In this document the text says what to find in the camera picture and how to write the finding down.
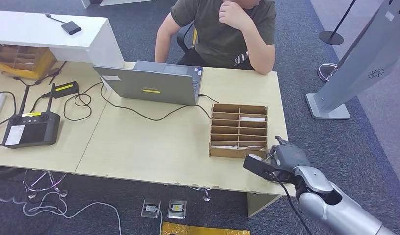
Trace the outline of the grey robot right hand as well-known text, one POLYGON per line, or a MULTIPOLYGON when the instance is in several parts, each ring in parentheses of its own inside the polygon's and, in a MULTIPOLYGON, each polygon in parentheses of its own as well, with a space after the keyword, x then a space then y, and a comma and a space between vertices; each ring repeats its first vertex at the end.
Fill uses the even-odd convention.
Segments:
POLYGON ((270 165, 278 171, 295 174, 299 166, 311 166, 306 153, 293 143, 276 135, 278 145, 273 145, 269 151, 270 165))

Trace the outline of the person's left hand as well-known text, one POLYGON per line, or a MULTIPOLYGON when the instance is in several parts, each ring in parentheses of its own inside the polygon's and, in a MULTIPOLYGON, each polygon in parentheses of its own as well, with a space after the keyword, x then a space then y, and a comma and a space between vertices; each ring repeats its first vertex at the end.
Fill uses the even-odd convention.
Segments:
POLYGON ((251 27, 253 20, 244 9, 249 7, 242 0, 224 0, 219 8, 219 22, 240 31, 248 29, 251 27))

